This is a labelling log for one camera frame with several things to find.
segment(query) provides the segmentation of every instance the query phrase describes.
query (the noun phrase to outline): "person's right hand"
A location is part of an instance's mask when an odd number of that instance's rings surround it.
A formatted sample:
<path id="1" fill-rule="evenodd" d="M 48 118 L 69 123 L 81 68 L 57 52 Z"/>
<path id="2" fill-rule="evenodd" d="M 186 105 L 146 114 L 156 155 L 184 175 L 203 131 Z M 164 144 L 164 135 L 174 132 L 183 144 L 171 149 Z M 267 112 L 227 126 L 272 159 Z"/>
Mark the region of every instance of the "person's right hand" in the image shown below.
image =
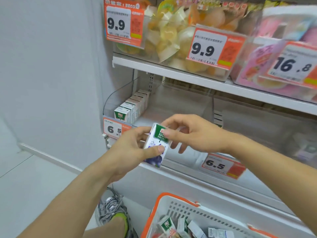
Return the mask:
<path id="1" fill-rule="evenodd" d="M 175 114 L 162 122 L 168 127 L 163 134 L 172 140 L 171 148 L 182 143 L 179 153 L 182 154 L 187 146 L 206 153 L 227 153 L 233 133 L 226 131 L 215 124 L 197 115 Z"/>

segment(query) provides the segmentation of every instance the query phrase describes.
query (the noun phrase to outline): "foot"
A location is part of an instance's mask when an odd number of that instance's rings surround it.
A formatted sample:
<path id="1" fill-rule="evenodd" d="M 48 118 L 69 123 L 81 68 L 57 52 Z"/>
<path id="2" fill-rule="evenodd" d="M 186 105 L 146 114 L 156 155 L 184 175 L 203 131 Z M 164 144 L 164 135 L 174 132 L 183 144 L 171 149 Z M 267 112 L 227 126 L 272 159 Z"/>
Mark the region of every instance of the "foot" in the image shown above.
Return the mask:
<path id="1" fill-rule="evenodd" d="M 98 226 L 102 226 L 108 223 L 116 214 L 124 214 L 127 221 L 127 232 L 125 238 L 138 238 L 137 233 L 132 227 L 131 219 L 128 214 L 127 208 L 123 203 L 122 197 L 119 196 L 112 188 L 108 187 L 107 191 L 112 192 L 112 196 L 109 198 L 101 198 L 99 204 L 95 210 L 95 217 Z"/>

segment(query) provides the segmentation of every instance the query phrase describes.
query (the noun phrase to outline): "forearm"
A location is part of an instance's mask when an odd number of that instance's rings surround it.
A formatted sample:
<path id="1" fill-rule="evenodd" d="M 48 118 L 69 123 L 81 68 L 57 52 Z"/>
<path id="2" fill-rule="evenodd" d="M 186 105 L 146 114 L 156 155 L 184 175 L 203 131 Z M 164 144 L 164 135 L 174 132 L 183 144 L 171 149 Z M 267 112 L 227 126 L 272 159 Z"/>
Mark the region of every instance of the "forearm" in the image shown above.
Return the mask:
<path id="1" fill-rule="evenodd" d="M 238 134 L 233 134 L 229 153 L 262 180 L 317 234 L 316 169 Z"/>
<path id="2" fill-rule="evenodd" d="M 82 237 L 109 177 L 98 164 L 90 165 L 18 237 Z"/>

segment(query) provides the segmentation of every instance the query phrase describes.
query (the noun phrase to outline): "neon green sock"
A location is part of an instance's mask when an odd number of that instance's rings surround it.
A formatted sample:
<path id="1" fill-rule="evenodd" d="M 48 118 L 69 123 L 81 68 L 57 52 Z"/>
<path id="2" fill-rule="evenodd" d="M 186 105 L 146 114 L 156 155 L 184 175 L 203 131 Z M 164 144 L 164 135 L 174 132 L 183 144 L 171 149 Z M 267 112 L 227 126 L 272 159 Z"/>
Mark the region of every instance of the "neon green sock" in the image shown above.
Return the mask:
<path id="1" fill-rule="evenodd" d="M 125 234 L 124 234 L 124 237 L 125 237 L 126 234 L 128 233 L 128 228 L 129 228 L 127 217 L 125 216 L 124 213 L 117 213 L 117 214 L 115 214 L 115 215 L 112 217 L 112 219 L 113 219 L 114 217 L 121 217 L 121 218 L 124 219 L 124 222 L 125 222 Z"/>

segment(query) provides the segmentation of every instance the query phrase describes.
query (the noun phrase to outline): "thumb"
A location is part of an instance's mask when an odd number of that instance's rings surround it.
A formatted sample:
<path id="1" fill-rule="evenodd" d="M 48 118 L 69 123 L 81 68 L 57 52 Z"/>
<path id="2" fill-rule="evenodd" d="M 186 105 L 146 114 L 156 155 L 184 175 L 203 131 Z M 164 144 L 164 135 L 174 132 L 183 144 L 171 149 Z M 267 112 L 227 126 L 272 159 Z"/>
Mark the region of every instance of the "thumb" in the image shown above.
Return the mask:
<path id="1" fill-rule="evenodd" d="M 165 129 L 165 130 L 163 130 L 162 133 L 164 134 L 164 137 L 166 137 L 169 140 L 172 140 L 174 142 L 186 143 L 186 141 L 188 140 L 188 134 L 179 132 L 177 130 Z"/>
<path id="2" fill-rule="evenodd" d="M 153 158 L 161 155 L 164 152 L 165 148 L 162 145 L 153 146 L 150 148 L 142 149 L 142 161 L 145 159 Z"/>

